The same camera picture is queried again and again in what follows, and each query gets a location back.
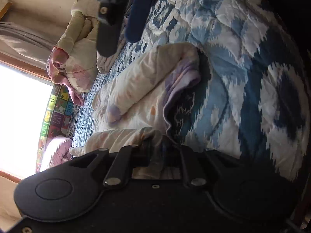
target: screw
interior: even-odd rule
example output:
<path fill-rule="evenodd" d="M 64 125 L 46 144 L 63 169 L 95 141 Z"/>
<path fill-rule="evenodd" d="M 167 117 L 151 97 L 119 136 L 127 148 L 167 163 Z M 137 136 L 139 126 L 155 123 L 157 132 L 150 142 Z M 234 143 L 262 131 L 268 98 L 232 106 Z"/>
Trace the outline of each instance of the screw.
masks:
<path fill-rule="evenodd" d="M 101 13 L 101 14 L 106 14 L 107 11 L 108 11 L 108 8 L 107 8 L 107 7 L 101 7 L 101 8 L 100 8 L 100 13 Z"/>
<path fill-rule="evenodd" d="M 105 183 L 109 186 L 116 186 L 121 183 L 121 180 L 115 177 L 111 177 L 105 180 Z"/>
<path fill-rule="evenodd" d="M 194 186 L 204 186 L 206 184 L 206 180 L 202 178 L 193 179 L 191 184 Z"/>
<path fill-rule="evenodd" d="M 23 232 L 23 233 L 32 233 L 32 229 L 29 228 L 29 227 L 25 227 L 25 228 L 23 228 L 23 229 L 21 230 L 21 232 Z"/>

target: bright window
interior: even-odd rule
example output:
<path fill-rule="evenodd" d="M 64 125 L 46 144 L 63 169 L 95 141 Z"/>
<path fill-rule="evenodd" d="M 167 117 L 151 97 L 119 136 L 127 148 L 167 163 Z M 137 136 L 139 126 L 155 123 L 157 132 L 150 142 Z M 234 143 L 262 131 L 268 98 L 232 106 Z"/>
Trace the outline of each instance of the bright window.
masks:
<path fill-rule="evenodd" d="M 35 174 L 38 141 L 52 86 L 0 65 L 0 170 Z"/>

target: bed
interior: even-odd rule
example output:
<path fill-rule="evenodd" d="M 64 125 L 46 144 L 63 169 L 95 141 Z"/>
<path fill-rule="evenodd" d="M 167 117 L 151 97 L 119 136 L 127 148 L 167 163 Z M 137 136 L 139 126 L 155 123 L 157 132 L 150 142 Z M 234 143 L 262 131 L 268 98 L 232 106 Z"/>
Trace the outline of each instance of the bed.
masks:
<path fill-rule="evenodd" d="M 309 85 L 284 29 L 267 0 L 159 0 L 142 39 L 127 43 L 110 73 L 98 74 L 83 95 L 84 106 L 74 107 L 73 146 L 84 146 L 94 132 L 96 91 L 152 47 L 187 41 L 199 50 L 202 79 L 169 113 L 174 140 L 195 151 L 230 145 L 226 153 L 278 171 L 302 190 L 310 161 Z M 265 126 L 271 118 L 273 132 Z"/>

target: orange spot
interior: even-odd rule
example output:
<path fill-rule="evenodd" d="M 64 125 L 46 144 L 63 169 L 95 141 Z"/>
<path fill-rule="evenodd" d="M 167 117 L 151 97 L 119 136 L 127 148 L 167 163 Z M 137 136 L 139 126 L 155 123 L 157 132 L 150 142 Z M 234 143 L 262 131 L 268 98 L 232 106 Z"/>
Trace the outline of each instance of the orange spot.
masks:
<path fill-rule="evenodd" d="M 152 107 L 151 107 L 151 111 L 150 111 L 150 113 L 151 113 L 153 116 L 155 116 L 155 115 L 156 115 L 156 114 L 155 114 L 155 113 L 156 113 L 156 111 L 155 111 L 155 110 L 156 110 L 156 108 L 155 108 L 154 106 L 152 106 Z"/>

